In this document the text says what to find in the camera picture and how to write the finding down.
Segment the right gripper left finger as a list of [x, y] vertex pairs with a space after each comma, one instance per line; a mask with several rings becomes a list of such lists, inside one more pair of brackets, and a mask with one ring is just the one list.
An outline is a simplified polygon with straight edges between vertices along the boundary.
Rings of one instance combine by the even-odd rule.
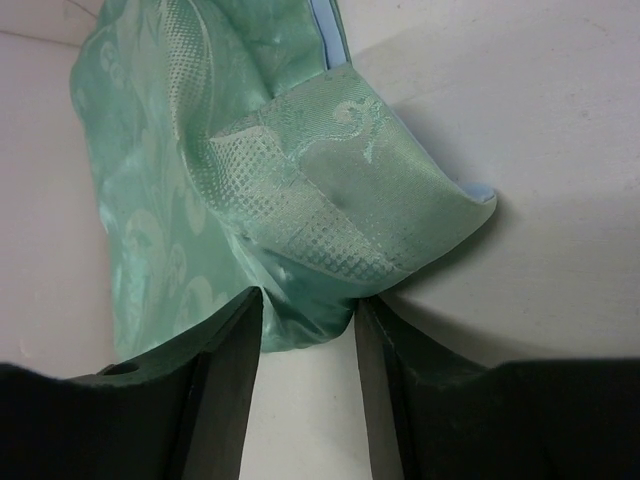
[[260, 355], [262, 295], [98, 373], [1, 367], [5, 479], [235, 479]]

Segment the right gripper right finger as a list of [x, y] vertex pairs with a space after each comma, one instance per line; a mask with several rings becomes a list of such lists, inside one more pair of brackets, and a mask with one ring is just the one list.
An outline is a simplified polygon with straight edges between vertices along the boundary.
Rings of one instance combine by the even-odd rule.
[[488, 368], [381, 299], [354, 331], [376, 479], [635, 479], [637, 359], [512, 361]]

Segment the green patterned cloth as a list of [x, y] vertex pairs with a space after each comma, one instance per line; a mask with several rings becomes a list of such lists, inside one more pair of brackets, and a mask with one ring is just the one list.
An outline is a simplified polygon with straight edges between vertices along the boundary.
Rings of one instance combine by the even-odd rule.
[[70, 88], [123, 359], [250, 286], [264, 351], [328, 342], [496, 208], [354, 69], [333, 1], [107, 1]]

